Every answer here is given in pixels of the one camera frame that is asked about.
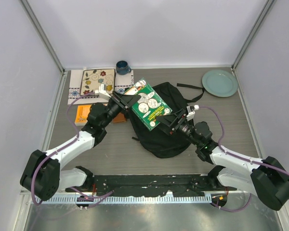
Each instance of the green book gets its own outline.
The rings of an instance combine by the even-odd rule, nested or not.
[[[167,115],[172,112],[172,109],[162,100],[144,78],[140,79],[124,94],[141,96],[140,100],[131,108],[149,131],[159,124],[155,119],[156,116]]]

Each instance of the backpack strap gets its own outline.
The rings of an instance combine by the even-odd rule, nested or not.
[[[195,98],[193,98],[191,100],[185,99],[187,103],[196,103],[198,100],[201,99],[201,97],[203,96],[203,94],[205,92],[204,88],[196,87],[196,86],[189,85],[189,84],[177,83],[177,87],[192,88],[192,89],[202,90],[202,93],[200,95],[198,95],[197,97],[195,97]]]

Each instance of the book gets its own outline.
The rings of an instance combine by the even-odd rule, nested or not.
[[[88,114],[90,112],[91,104],[79,105],[77,108],[77,114],[75,119],[76,126],[84,126],[87,123]],[[119,113],[114,119],[113,123],[122,123],[126,122],[124,114]]]
[[[124,94],[141,96],[140,100],[138,100],[131,109],[149,131],[159,125],[159,122],[155,119],[156,116],[167,115],[172,112],[172,109],[153,90],[144,78],[135,83],[134,86],[128,89]]]
[[[75,119],[76,126],[83,126],[87,123],[88,114],[90,112],[91,104],[79,105]]]

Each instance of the metal floor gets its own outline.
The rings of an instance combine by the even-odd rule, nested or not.
[[[201,86],[202,76],[212,69],[214,68],[136,69],[134,78],[135,82],[145,78],[152,86],[167,81],[174,86],[176,83]],[[221,69],[230,72],[230,68]],[[75,135],[66,119],[68,87],[69,75],[54,125],[50,148],[60,145]],[[201,93],[201,90],[178,89],[187,99],[192,99]],[[223,145],[233,151],[258,157],[238,93],[229,98],[218,98],[205,92],[198,104],[211,106],[219,113],[226,130]],[[76,111],[75,105],[70,110],[72,120],[75,119]],[[194,121],[206,121],[216,141],[221,136],[220,124],[211,111],[206,109],[197,111]],[[139,142],[131,139],[135,133],[129,121],[120,124],[111,123],[106,131],[107,135],[99,145],[75,158],[65,169],[83,166],[98,175],[197,174],[208,173],[212,169],[211,164],[202,162],[197,157],[196,148],[192,145],[174,158],[156,158]]]
[[[230,193],[226,207],[243,206],[249,195]],[[31,205],[25,231],[281,231],[277,213],[257,197],[238,213],[209,204]]]

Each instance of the blue mug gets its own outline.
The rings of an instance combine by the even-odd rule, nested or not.
[[[126,61],[119,61],[116,64],[116,71],[119,75],[126,75],[131,72],[131,67]]]

